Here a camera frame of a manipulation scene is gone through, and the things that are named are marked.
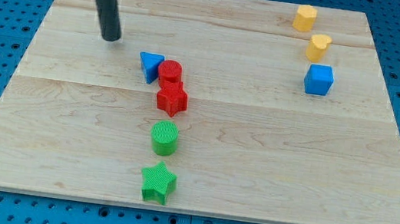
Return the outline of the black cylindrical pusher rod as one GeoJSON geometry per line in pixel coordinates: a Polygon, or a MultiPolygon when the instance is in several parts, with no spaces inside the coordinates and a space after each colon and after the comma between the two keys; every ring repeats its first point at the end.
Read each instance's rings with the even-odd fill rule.
{"type": "Polygon", "coordinates": [[[121,38],[121,22],[117,0],[95,0],[101,37],[105,41],[121,38]]]}

